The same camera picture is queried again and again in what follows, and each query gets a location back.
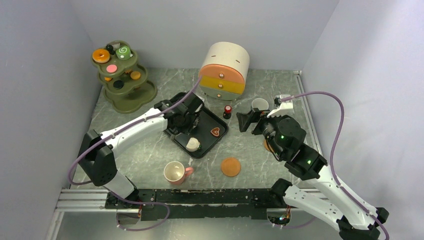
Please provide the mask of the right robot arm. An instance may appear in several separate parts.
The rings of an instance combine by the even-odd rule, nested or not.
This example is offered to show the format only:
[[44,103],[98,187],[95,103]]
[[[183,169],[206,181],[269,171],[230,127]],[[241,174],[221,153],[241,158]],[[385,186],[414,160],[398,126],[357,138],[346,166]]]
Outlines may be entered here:
[[236,114],[239,131],[246,132],[252,123],[253,135],[262,135],[274,158],[284,162],[288,171],[316,189],[327,200],[309,194],[290,181],[278,179],[268,190],[275,207],[284,204],[301,209],[326,222],[344,240],[377,240],[389,212],[374,207],[355,194],[332,173],[328,161],[314,148],[304,143],[306,131],[291,116],[267,117],[267,111],[257,108]]

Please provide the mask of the brown heart cookie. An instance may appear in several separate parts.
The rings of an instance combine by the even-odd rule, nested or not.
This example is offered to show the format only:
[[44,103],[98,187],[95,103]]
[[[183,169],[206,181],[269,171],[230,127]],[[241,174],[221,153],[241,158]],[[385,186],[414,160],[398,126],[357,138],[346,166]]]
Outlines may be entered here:
[[220,129],[219,127],[214,127],[214,128],[210,131],[210,133],[211,133],[214,137],[218,138],[218,137],[221,135],[220,131],[221,131],[221,129]]

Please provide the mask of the metal food tongs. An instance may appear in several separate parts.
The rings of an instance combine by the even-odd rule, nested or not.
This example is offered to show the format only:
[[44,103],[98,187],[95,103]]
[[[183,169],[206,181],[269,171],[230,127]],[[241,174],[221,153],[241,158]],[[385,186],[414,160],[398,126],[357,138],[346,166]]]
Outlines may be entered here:
[[199,122],[200,122],[199,116],[196,116],[195,118],[193,118],[193,121],[190,125],[190,131],[194,130],[198,126]]

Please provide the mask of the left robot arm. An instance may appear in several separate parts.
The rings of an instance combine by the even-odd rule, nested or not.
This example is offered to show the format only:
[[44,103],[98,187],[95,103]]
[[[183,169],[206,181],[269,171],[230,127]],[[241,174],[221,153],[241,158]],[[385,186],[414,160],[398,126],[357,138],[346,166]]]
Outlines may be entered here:
[[101,133],[88,131],[81,144],[79,166],[92,184],[118,196],[126,208],[139,200],[135,185],[116,166],[116,158],[142,139],[169,130],[173,135],[188,134],[200,121],[204,101],[194,93],[179,93],[156,103],[145,114]]

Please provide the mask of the black round cookie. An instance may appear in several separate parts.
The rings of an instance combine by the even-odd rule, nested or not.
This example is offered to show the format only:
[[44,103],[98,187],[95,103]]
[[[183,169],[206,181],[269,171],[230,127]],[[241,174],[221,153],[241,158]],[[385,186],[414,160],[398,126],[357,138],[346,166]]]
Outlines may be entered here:
[[125,83],[122,80],[115,80],[113,82],[113,87],[117,90],[120,90],[124,87]]

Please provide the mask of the pink round cookie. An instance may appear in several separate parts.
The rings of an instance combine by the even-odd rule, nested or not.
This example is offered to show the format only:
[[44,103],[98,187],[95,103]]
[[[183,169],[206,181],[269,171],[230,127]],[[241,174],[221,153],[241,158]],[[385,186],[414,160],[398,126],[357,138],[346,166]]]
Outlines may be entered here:
[[118,70],[118,67],[115,64],[110,64],[106,67],[106,71],[110,74],[115,73],[117,70]]

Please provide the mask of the tan round biscuit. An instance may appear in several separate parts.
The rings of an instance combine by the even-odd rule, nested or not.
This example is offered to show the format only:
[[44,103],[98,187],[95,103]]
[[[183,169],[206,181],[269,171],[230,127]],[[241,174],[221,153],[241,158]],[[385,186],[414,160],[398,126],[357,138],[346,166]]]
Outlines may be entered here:
[[142,74],[139,71],[132,71],[130,73],[130,78],[132,80],[139,80],[141,78]]

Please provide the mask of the green swirl roll cake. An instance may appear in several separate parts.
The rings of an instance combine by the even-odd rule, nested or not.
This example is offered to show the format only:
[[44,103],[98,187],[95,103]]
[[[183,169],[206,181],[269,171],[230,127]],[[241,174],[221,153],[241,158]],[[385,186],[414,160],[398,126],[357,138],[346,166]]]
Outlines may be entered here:
[[123,60],[123,61],[129,60],[133,56],[133,54],[131,52],[131,48],[127,45],[124,45],[124,46],[118,48],[115,51],[115,54],[116,54],[118,59]]

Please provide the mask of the orange glazed donut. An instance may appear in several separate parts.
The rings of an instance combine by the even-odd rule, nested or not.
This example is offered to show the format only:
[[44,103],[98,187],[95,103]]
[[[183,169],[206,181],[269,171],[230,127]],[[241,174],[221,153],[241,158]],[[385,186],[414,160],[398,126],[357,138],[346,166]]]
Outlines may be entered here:
[[98,64],[107,63],[111,58],[109,51],[104,48],[94,50],[91,56],[92,60]]

